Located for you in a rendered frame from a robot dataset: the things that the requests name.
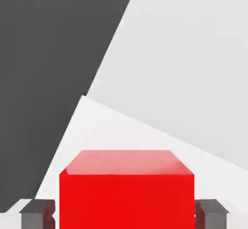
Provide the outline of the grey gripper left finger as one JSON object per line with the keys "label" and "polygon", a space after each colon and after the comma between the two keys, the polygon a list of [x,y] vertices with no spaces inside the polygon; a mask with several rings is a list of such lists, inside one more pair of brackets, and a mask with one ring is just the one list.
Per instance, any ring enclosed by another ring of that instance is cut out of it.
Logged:
{"label": "grey gripper left finger", "polygon": [[0,209],[0,229],[56,229],[53,199],[22,198]]}

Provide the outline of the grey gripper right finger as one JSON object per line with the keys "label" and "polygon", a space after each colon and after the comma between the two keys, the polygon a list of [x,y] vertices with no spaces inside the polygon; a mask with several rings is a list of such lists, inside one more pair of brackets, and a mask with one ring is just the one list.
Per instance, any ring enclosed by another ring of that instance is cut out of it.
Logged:
{"label": "grey gripper right finger", "polygon": [[248,229],[248,212],[227,200],[196,199],[195,229]]}

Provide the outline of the small red cube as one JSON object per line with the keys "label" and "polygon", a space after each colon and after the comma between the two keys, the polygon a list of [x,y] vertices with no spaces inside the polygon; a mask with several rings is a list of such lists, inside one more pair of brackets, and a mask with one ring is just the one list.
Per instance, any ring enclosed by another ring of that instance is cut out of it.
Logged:
{"label": "small red cube", "polygon": [[194,212],[194,174],[169,150],[83,150],[60,173],[59,229],[194,229]]}

